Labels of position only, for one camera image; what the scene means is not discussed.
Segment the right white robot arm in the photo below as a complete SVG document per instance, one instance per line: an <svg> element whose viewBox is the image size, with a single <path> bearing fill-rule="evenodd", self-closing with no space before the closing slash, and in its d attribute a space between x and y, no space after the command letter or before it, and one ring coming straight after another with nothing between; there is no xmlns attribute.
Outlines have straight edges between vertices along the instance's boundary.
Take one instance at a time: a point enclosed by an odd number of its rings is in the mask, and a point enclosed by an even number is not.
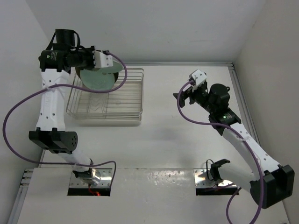
<svg viewBox="0 0 299 224"><path fill-rule="evenodd" d="M263 209L290 197L293 192L295 172L290 165L281 165L271 158L248 133L241 119L229 108L230 88L213 84L210 88L204 82L197 89L192 84L187 90L181 89L173 96L178 108L185 106L188 99L197 103L208 113L211 125L241 155L250 171L244 171L228 159L211 164L207 176L212 182L229 180L249 192Z"/></svg>

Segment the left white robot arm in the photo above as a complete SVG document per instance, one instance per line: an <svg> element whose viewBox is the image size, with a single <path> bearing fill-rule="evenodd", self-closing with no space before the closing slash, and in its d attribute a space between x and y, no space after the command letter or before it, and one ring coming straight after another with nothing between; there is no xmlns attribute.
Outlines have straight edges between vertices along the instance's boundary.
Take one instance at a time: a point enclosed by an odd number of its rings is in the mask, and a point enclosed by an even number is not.
<svg viewBox="0 0 299 224"><path fill-rule="evenodd" d="M66 84L71 73L67 61L70 55L77 55L80 47L79 36L74 30L56 29L48 47L39 56L42 84L45 92L41 98L40 115L29 139L42 149L57 154L67 163L72 163L76 178L96 186L100 179L91 167L92 159L79 149L76 132L67 132L64 122L65 88L51 89L54 84Z"/></svg>

